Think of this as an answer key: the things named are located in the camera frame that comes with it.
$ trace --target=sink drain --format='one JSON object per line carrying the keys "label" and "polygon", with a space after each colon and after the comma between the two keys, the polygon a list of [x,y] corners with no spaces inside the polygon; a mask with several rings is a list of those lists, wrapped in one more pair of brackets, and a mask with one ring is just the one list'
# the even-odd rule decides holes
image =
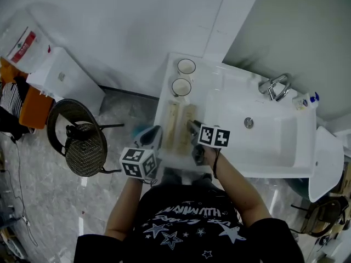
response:
{"label": "sink drain", "polygon": [[253,119],[250,117],[245,118],[244,125],[246,128],[251,129],[253,127]]}

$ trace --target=chair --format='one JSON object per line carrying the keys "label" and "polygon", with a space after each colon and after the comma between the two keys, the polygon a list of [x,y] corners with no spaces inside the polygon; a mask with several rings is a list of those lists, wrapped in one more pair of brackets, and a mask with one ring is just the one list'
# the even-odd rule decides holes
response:
{"label": "chair", "polygon": [[[291,205],[293,208],[306,211],[305,221],[302,229],[291,231],[299,234],[308,234],[312,237],[319,238],[328,233],[338,220],[343,216],[345,221],[344,211],[348,207],[348,202],[344,197],[325,197],[312,203],[308,209],[300,208]],[[322,230],[318,229],[318,223],[327,224]]]}
{"label": "chair", "polygon": [[[66,126],[67,140],[63,146],[56,136],[56,122],[62,115],[72,125]],[[60,100],[50,111],[47,135],[54,149],[66,158],[67,165],[79,176],[97,173],[115,173],[121,170],[104,169],[107,157],[107,142],[101,130],[122,127],[124,124],[98,125],[90,111],[79,101]]]}

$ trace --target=white wall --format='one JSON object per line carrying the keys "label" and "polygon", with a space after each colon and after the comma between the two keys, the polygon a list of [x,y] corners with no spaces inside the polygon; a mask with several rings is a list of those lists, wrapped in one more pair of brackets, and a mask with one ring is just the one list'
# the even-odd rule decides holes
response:
{"label": "white wall", "polygon": [[[247,1],[242,9],[236,9],[244,11],[245,17],[254,0]],[[98,84],[159,96],[167,54],[203,57],[221,3],[0,0],[0,21],[15,9],[27,7],[44,32],[65,47]],[[234,22],[235,27],[240,28],[243,22]]]}
{"label": "white wall", "polygon": [[351,134],[351,113],[328,121],[326,128],[336,136]]}
{"label": "white wall", "polygon": [[256,0],[224,62],[320,94],[323,119],[351,112],[351,0]]}
{"label": "white wall", "polygon": [[223,0],[203,57],[222,62],[255,0]]}

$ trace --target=wrist strap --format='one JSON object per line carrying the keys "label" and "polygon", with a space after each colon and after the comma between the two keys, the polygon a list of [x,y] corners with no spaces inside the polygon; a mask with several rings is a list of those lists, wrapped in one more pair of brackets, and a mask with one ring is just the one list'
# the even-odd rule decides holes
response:
{"label": "wrist strap", "polygon": [[151,187],[157,183],[157,179],[147,179],[147,180],[146,179],[139,179],[139,178],[136,178],[136,179],[138,179],[142,184],[148,184]]}
{"label": "wrist strap", "polygon": [[214,159],[214,163],[213,163],[213,176],[214,178],[218,179],[216,171],[217,171],[217,160],[219,157],[220,149],[215,150],[215,152],[216,152],[216,158]]}

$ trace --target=faucet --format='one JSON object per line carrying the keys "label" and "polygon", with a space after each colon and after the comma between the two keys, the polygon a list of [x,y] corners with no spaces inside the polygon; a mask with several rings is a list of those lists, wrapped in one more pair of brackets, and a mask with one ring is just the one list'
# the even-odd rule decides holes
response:
{"label": "faucet", "polygon": [[[287,83],[284,89],[281,91],[281,93],[279,95],[276,95],[273,88],[277,83],[283,81],[284,79],[287,80]],[[258,90],[261,94],[265,94],[268,92],[271,100],[280,101],[287,95],[287,93],[291,89],[291,82],[292,76],[289,73],[284,73],[274,79],[269,79],[263,83],[258,84]]]}

